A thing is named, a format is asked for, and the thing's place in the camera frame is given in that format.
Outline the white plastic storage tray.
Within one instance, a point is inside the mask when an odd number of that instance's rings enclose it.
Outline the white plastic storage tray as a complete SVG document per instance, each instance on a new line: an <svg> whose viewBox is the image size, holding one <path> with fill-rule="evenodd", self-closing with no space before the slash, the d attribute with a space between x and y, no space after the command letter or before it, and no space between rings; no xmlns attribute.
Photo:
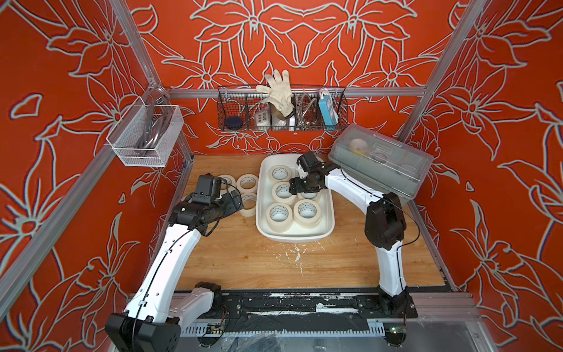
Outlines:
<svg viewBox="0 0 563 352"><path fill-rule="evenodd" d="M278 242L306 243L328 237L335 228L331 192L290 192L289 180L299 175L297 154L272 155L260 166L257 184L256 226Z"/></svg>

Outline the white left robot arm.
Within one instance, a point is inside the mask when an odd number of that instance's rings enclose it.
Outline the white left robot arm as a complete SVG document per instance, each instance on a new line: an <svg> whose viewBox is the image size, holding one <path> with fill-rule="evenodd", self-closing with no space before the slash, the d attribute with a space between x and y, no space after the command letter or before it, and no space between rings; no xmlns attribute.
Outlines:
<svg viewBox="0 0 563 352"><path fill-rule="evenodd" d="M220 285L199 282L184 299L172 301L187 260L220 221L243 209L242 194L224 177L198 178L196 189L173 209L161 248L146 277L105 331L118 351L174 351L180 336L200 316L219 314L219 331L229 315Z"/></svg>

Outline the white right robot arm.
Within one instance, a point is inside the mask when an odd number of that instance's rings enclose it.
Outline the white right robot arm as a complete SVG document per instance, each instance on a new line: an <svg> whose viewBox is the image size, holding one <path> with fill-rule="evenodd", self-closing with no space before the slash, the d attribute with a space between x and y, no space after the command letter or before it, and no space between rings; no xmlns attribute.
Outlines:
<svg viewBox="0 0 563 352"><path fill-rule="evenodd" d="M345 197L365 215L364 234L378 257L378 298L381 313L407 317L411 297L403 269L407 223L399 197L383 194L348 175L340 165L321 161L312 152L298 157L299 175L290 180L290 193L311 194L328 189Z"/></svg>

